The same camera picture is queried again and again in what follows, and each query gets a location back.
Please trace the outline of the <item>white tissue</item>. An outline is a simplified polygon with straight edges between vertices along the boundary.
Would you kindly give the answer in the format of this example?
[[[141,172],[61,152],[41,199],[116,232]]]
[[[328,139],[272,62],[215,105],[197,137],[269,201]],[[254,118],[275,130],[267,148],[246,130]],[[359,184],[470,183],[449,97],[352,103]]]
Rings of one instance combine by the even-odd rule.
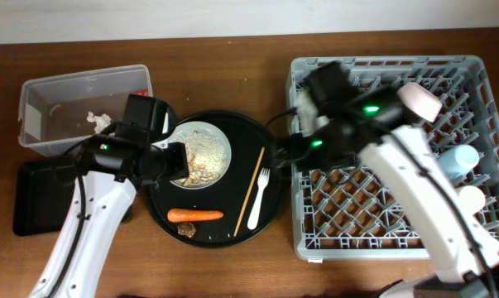
[[[95,133],[100,133],[111,124],[112,119],[106,113],[103,113],[101,116],[96,116],[92,112],[88,112],[87,121],[95,124]]]

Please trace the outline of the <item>pink bowl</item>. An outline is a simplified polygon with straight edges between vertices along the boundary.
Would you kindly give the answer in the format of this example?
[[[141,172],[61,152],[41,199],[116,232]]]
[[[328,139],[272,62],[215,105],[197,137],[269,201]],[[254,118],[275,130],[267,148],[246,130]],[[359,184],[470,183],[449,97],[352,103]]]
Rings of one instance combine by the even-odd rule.
[[[406,83],[396,93],[410,111],[429,122],[435,121],[442,108],[436,96],[415,82]]]

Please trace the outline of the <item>blue cup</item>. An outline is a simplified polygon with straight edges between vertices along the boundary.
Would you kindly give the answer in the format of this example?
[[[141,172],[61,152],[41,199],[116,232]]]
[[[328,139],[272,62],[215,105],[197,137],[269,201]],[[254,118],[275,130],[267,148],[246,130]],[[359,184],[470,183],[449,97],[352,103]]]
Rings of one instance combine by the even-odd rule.
[[[479,159],[478,151],[474,147],[464,144],[440,154],[437,163],[446,177],[454,182],[472,171]]]

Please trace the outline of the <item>white cup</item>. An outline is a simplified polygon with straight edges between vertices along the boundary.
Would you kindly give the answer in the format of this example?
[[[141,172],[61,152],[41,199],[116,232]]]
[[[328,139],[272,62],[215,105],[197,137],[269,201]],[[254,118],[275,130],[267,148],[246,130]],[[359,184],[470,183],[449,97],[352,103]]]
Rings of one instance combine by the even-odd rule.
[[[458,194],[458,206],[465,213],[474,215],[481,210],[486,203],[484,193],[472,185],[465,185],[456,189]]]

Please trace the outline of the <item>red snack wrapper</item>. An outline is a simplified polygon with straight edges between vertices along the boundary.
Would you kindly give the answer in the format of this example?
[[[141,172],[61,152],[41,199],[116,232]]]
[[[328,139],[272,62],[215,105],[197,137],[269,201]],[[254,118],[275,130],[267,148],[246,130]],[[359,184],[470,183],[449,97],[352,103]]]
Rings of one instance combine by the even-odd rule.
[[[140,90],[140,91],[135,92],[134,94],[141,95],[141,96],[149,96],[148,90]]]

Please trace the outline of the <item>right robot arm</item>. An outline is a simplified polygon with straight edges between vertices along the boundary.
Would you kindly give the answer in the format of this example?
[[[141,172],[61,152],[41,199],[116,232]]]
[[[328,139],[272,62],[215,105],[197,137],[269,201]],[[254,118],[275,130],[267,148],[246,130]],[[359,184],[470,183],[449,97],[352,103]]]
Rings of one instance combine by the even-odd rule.
[[[441,102],[415,83],[361,93],[354,87],[294,89],[301,131],[282,139],[281,164],[307,171],[357,156],[389,189],[419,234],[433,276],[398,281],[385,297],[499,297],[499,241],[468,209],[412,118],[436,119]]]

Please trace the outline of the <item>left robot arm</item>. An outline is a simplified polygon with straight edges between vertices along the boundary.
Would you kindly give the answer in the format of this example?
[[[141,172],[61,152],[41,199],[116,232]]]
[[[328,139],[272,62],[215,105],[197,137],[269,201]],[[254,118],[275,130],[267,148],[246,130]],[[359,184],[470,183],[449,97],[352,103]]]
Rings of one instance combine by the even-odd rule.
[[[185,145],[94,135],[74,162],[74,193],[33,297],[92,297],[109,248],[142,185],[188,174]]]

